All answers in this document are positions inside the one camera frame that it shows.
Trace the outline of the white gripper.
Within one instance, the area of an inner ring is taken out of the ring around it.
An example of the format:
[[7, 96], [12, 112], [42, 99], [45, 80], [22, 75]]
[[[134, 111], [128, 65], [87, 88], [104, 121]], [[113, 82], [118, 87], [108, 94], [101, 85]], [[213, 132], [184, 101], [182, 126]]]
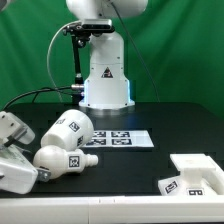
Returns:
[[0, 111], [0, 190], [26, 194], [36, 179], [48, 182], [51, 172], [37, 170], [22, 154], [16, 142], [28, 145], [35, 138], [30, 127], [10, 112]]

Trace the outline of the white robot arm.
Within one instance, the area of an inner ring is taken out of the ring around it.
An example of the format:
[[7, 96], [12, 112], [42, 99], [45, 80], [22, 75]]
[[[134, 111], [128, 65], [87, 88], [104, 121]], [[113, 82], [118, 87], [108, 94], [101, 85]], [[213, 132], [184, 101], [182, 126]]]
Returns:
[[48, 181], [98, 164], [97, 156], [81, 150], [94, 132], [90, 118], [83, 111], [117, 112], [134, 105], [123, 71], [124, 41], [115, 31], [112, 19], [137, 16], [145, 11], [147, 4], [148, 0], [66, 0], [68, 9], [77, 17], [65, 26], [72, 35], [73, 50], [85, 43], [91, 45], [90, 75], [83, 83], [84, 98], [78, 110], [65, 111], [44, 134], [32, 162], [8, 139], [29, 143], [34, 133], [15, 115], [0, 112], [0, 140], [5, 155], [0, 159], [3, 179], [0, 189], [25, 194], [38, 178]]

